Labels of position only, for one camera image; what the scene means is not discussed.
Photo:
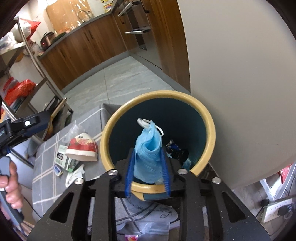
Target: yellow trash can rim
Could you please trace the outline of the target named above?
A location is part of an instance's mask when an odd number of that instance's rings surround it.
[[[206,127],[206,133],[207,133],[205,149],[203,151],[202,156],[198,160],[198,162],[190,170],[192,173],[198,176],[202,172],[202,170],[205,168],[207,163],[209,162],[209,159],[211,158],[211,155],[213,153],[215,141],[216,141],[215,125],[214,125],[214,121],[212,119],[211,114],[200,101],[198,101],[197,99],[195,99],[194,97],[188,94],[184,94],[182,92],[177,92],[177,91],[153,91],[146,94],[142,94],[126,102],[111,116],[111,118],[108,120],[103,130],[101,143],[100,143],[100,155],[101,155],[104,168],[107,171],[115,168],[109,154],[109,137],[111,135],[112,129],[116,124],[116,122],[125,112],[127,112],[129,109],[131,109],[135,105],[141,102],[144,102],[146,100],[155,99],[155,98],[173,98],[173,99],[183,101],[189,104],[190,106],[192,106],[194,109],[196,109],[197,112],[202,117]],[[136,182],[132,182],[131,190],[134,192],[147,193],[147,194],[157,194],[157,193],[165,192],[163,184],[148,185],[148,184],[141,184]]]

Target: blue face mask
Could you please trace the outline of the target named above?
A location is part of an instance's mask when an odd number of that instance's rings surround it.
[[[152,121],[146,126],[136,140],[133,174],[145,183],[155,183],[163,176],[160,161],[162,140]]]

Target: trash can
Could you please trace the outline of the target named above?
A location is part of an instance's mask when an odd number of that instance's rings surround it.
[[[163,145],[172,139],[189,151],[196,164],[191,172],[198,176],[212,155],[216,133],[206,107],[194,97],[177,91],[153,91],[128,101],[107,122],[100,143],[100,155],[107,170],[127,158],[143,128],[137,119],[152,120],[163,132]],[[133,182],[131,191],[141,200],[157,200],[166,196],[164,185]]]

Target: baseboard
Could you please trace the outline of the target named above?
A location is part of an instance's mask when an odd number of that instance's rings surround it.
[[[183,86],[181,86],[179,83],[177,83],[176,81],[174,81],[171,77],[167,76],[162,69],[158,68],[156,65],[150,63],[149,61],[147,61],[146,59],[133,54],[133,53],[129,53],[134,59],[136,59],[137,61],[139,61],[141,64],[145,65],[148,69],[150,69],[153,73],[155,73],[159,78],[161,78],[164,82],[166,82],[167,84],[169,84],[172,88],[174,88],[176,91],[179,92],[183,92],[185,94],[190,95],[190,92],[185,89]]]
[[[83,75],[79,76],[77,79],[73,80],[70,84],[68,84],[65,88],[62,89],[62,92],[64,94],[66,94],[69,90],[73,89],[76,85],[80,84],[82,81],[84,81],[85,79],[94,75],[98,71],[100,71],[100,70],[108,67],[109,65],[114,64],[126,57],[129,57],[129,56],[130,56],[130,53],[128,51],[125,51],[121,54],[118,54],[118,55],[106,60],[105,62],[103,62],[103,63],[93,67],[89,71],[85,72]]]

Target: rice cooker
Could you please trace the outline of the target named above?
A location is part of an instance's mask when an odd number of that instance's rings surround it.
[[[51,41],[55,38],[55,35],[53,32],[45,33],[40,40],[40,45],[43,51],[48,49],[48,47],[52,44]]]

